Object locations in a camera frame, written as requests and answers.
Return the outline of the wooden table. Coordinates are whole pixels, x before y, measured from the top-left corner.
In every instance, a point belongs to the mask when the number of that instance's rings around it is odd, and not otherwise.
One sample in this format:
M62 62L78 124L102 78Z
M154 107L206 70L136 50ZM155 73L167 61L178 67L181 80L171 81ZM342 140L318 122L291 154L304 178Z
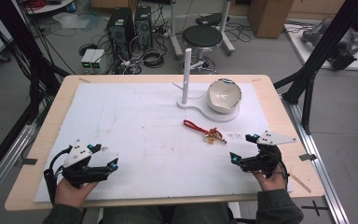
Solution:
M193 75L189 80L189 97L200 97L216 81L217 75ZM50 166L48 155L53 147L66 113L75 97L77 87L82 83L170 83L174 86L183 84L181 75L72 75L66 77L55 97L45 121L31 148L30 155L38 159L35 165L25 165L7 197L5 208L8 211L26 211L49 209L52 204L43 177L43 172ZM288 191L293 198L321 197L324 187L316 174L311 162L302 161L299 156L306 150L299 140L296 129L286 113L270 78L266 75L231 75L229 79L241 87L243 83L250 83L266 116L269 128L267 131L294 137L294 143L283 144L280 147L282 160L287 171L296 175L310 189L306 192L291 176L289 176ZM217 203L253 201L255 193L223 196L194 196L167 199L131 199L131 200L92 200L88 197L88 207L112 207L132 205L158 205L180 203Z

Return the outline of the black round stool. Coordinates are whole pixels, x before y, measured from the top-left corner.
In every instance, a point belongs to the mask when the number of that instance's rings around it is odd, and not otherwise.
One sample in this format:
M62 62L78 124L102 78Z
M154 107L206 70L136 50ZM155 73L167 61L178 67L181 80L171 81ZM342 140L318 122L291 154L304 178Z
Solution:
M218 49L222 42L222 34L207 25L195 25L186 28L182 33L183 44L192 49L190 57L191 71L201 75L217 73L215 63L204 55L205 52Z

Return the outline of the white metal stand leg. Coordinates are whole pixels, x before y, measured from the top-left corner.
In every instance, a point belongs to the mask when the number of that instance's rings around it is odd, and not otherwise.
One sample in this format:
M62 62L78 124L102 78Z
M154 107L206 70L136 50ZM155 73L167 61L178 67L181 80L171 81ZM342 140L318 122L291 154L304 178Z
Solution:
M180 47L178 38L176 36L176 13L175 13L175 5L176 5L176 0L170 0L170 7L171 7L171 28L169 31L169 37L170 40L172 42L172 47L175 53L175 59L176 60L180 60L183 57L183 52L182 49Z
M227 50L227 55L230 56L234 51L235 48L233 47L231 41L228 39L226 35L226 25L227 25L227 18L228 12L231 5L231 0L224 0L223 9L222 9L222 17L220 21L219 31L223 37L222 45Z

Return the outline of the clear plastic sheet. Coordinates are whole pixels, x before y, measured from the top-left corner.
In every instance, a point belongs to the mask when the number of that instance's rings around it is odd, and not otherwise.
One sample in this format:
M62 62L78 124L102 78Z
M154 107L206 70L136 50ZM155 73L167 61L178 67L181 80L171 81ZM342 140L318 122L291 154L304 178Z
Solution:
M93 13L81 13L80 15L74 13L59 13L52 17L57 21L62 29L86 29L90 30L97 27L101 21L101 17Z

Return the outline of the person's right hand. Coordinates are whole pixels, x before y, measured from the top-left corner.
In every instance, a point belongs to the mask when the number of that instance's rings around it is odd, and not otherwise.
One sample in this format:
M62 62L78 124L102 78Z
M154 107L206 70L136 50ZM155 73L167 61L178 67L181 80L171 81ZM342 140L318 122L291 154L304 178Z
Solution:
M270 178L267 178L260 172L253 172L253 176L263 191L286 189L286 182L283 177L282 168L279 165L274 168Z

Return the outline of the white power supply unit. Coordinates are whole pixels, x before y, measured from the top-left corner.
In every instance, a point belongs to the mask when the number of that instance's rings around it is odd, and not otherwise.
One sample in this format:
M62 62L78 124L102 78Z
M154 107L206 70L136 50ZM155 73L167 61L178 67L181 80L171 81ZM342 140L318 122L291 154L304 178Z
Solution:
M95 53L94 49L87 49L81 59L81 64L84 69L90 69L91 68L91 61L93 58L93 55Z
M90 61L91 67L95 70L100 71L105 68L105 55L103 49L94 50L92 59Z

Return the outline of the cardboard box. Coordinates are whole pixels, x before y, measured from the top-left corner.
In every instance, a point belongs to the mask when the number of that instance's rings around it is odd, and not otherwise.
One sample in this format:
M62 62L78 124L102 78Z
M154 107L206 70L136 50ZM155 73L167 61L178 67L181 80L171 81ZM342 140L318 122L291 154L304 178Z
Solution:
M247 19L258 38L278 38L295 0L252 0Z

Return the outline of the aluminium rail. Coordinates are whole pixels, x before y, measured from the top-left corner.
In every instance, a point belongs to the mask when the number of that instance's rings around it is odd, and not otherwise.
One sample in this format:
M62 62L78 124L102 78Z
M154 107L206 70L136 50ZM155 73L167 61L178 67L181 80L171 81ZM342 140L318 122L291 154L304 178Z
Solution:
M310 162L316 169L316 173L324 186L324 199L326 200L328 211L330 212L332 219L336 224L350 224L344 207L342 206L341 201L338 198L334 185L324 166L324 162L319 153L319 150L312 136L310 134L307 134L306 129L301 124L302 112L300 107L298 105L291 105L283 99L282 104L286 108L286 111L296 128L296 131L299 135L299 139L305 147L305 150L310 156L315 156L315 159L311 159Z
M36 131L35 124L26 124L19 131L11 135L6 142L4 142L3 149L5 150L3 157L0 159L0 186L7 178L10 170L14 166L21 153L31 142L32 137Z

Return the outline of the grey machine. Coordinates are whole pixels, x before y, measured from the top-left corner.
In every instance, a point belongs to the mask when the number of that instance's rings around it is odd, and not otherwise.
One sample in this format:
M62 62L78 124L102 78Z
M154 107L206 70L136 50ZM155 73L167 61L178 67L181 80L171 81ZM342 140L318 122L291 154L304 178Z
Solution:
M315 47L325 34L329 21L321 21L318 25L313 26L303 32L301 41L303 43L310 42ZM351 31L347 31L341 40L337 43L333 53L329 56L327 61L336 70L343 70L351 63L356 61L354 54L358 52L358 37Z

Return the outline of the white ceramic bowl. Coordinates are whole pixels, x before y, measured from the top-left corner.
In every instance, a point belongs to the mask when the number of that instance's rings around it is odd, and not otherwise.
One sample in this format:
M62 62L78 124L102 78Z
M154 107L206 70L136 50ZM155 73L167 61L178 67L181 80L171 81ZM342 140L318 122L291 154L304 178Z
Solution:
M228 114L237 109L242 97L241 88L232 80L219 78L207 90L208 106L219 113Z

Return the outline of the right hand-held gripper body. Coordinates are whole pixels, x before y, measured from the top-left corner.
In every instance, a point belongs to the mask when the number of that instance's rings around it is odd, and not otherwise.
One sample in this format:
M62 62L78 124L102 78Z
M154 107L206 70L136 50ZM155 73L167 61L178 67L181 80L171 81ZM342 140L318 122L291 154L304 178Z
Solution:
M270 178L274 168L282 163L282 153L278 145L294 143L296 139L280 133L264 131L259 134L256 146L259 149L257 155L244 158L243 164L239 165L244 172L262 171Z

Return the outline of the white floor platform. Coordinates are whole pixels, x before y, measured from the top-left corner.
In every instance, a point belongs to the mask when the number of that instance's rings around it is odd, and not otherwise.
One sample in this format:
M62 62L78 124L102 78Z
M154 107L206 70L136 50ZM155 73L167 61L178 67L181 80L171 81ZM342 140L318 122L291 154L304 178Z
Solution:
M306 26L286 23L284 25L285 32L291 40L292 46L296 50L296 53L302 63L305 63L312 53L314 46L311 43L305 43L301 41L303 32L307 29ZM347 71L358 71L358 52L354 54L355 61L348 67Z

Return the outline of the white stand with post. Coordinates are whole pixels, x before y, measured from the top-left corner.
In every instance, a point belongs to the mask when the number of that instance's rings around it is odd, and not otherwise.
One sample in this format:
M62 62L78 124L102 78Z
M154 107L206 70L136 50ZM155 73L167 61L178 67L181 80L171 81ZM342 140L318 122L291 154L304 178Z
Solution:
M186 49L185 53L185 62L184 62L184 79L183 84L178 86L174 84L177 88L182 91L182 97L177 100L177 106L182 109L195 109L201 113L203 117L214 122L225 123L234 120L240 111L240 106L235 109L233 112L228 114L222 114L212 110L207 104L207 90L200 96L196 98L190 98L188 96L189 90L189 80L190 80L190 57L192 49Z

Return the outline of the black computer tower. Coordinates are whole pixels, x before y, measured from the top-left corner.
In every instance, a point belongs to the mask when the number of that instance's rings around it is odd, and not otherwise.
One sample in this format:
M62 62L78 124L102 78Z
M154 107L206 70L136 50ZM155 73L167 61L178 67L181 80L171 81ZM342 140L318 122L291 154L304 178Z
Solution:
M130 7L115 7L106 26L115 52L124 60L132 57L131 41L135 38Z
M135 11L135 31L138 49L149 49L152 44L151 7L138 6Z

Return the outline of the person's left hand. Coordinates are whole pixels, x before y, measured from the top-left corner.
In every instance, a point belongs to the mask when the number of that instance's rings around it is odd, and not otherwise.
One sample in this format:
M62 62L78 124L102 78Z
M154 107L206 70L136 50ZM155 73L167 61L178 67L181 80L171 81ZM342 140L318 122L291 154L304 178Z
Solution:
M56 188L55 203L80 208L97 185L97 182L92 182L78 189L63 178Z

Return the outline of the flat black case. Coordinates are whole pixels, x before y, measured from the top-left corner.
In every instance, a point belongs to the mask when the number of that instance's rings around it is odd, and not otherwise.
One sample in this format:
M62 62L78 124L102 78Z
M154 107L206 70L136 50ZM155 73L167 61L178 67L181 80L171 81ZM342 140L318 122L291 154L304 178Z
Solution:
M222 13L213 13L207 16L199 16L196 18L196 23L198 25L221 26L222 18Z

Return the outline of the person's legs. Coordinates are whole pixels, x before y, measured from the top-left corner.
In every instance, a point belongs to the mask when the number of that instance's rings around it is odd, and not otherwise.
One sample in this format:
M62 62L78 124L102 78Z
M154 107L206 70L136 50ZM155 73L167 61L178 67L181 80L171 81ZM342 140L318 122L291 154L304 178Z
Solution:
M103 224L166 224L157 206L104 208ZM224 203L180 204L173 208L170 224L230 224Z

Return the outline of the thin wooden stick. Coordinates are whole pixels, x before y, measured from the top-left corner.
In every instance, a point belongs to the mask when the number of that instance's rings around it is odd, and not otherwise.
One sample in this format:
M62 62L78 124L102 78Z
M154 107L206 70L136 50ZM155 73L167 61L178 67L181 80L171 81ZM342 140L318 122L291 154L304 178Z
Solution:
M308 193L311 193L311 189L303 182L301 181L296 175L290 174L290 176Z

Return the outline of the round white table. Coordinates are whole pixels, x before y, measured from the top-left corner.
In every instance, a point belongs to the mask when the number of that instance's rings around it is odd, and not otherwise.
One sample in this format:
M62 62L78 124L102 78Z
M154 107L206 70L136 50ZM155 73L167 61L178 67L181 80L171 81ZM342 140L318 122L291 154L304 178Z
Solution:
M23 7L28 13L40 14L72 5L75 0L28 0Z

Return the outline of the white foam board mat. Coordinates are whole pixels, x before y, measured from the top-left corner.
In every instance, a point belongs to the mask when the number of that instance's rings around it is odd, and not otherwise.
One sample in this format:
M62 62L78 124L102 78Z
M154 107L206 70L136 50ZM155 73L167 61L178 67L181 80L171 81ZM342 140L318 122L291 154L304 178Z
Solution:
M170 83L82 83L65 115L47 163L63 165L62 150L77 139L103 146L89 164L118 158L118 169L89 195L92 200L167 199L255 193L254 177L230 161L257 154L246 134L269 129L250 83L241 84L239 115L230 122L206 119L177 106Z

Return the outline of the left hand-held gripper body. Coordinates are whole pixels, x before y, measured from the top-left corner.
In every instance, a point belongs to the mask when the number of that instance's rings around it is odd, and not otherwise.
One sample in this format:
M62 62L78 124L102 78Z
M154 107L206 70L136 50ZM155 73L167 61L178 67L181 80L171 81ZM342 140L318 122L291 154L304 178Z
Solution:
M62 166L62 176L75 188L80 188L85 183L104 181L114 171L105 166L90 167L89 162L92 153L87 145L77 139L71 146L68 157Z

